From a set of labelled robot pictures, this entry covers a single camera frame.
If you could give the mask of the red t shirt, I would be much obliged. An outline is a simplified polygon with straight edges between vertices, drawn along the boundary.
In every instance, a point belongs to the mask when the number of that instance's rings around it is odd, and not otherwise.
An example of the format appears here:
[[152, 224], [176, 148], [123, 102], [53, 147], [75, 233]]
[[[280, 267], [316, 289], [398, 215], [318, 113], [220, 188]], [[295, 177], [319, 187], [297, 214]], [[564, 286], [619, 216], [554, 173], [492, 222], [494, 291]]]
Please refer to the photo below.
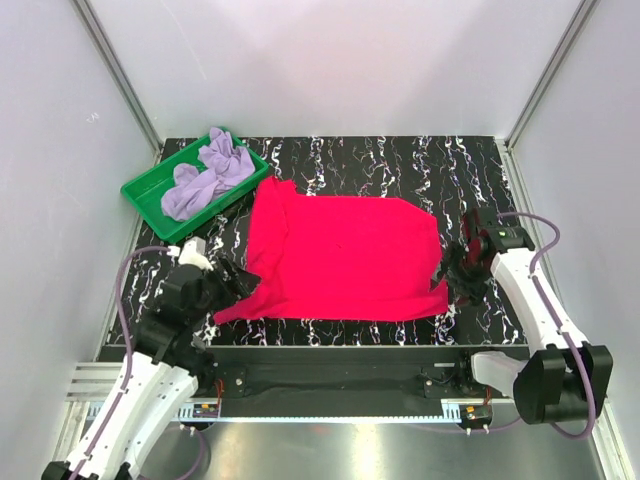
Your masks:
[[263, 317], [402, 322], [444, 314], [438, 221], [400, 198], [306, 196], [263, 180], [250, 216], [252, 295], [215, 314], [221, 325]]

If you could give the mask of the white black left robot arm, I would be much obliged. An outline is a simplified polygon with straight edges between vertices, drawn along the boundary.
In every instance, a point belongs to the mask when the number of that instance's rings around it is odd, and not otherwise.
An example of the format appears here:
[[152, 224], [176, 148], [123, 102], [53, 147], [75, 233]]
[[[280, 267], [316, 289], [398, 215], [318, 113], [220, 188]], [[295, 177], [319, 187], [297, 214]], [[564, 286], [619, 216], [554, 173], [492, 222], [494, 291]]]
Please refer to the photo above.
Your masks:
[[259, 282], [224, 257], [176, 265], [135, 325], [96, 419], [65, 460], [45, 467], [43, 478], [138, 478], [179, 407], [215, 386], [214, 356], [195, 342], [195, 330], [207, 315], [248, 298]]

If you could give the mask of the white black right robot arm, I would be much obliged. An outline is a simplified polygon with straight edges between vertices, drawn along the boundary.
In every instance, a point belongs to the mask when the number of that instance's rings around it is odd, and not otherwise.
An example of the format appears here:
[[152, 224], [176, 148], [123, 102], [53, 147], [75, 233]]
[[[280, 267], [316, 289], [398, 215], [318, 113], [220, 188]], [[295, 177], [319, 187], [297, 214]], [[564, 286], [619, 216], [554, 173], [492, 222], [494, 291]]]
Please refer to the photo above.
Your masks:
[[484, 207], [462, 217], [463, 241], [448, 245], [431, 285], [446, 284], [451, 300], [477, 306], [489, 284], [498, 284], [524, 330], [529, 357], [498, 350], [466, 354], [454, 384], [466, 396], [493, 389], [512, 399], [528, 425], [582, 421], [587, 437], [602, 412], [613, 370], [604, 345], [594, 345], [570, 319], [539, 266], [549, 245], [537, 248], [522, 226], [501, 224], [503, 214]]

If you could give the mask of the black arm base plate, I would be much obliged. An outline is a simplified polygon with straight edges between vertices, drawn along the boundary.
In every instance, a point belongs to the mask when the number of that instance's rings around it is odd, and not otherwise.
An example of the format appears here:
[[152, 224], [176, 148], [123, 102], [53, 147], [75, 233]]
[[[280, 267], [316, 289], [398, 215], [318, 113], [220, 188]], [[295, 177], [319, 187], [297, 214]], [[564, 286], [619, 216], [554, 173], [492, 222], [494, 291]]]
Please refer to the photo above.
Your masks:
[[358, 406], [399, 401], [415, 411], [425, 400], [483, 404], [500, 393], [471, 380], [465, 346], [216, 346], [215, 384], [199, 398], [318, 399]]

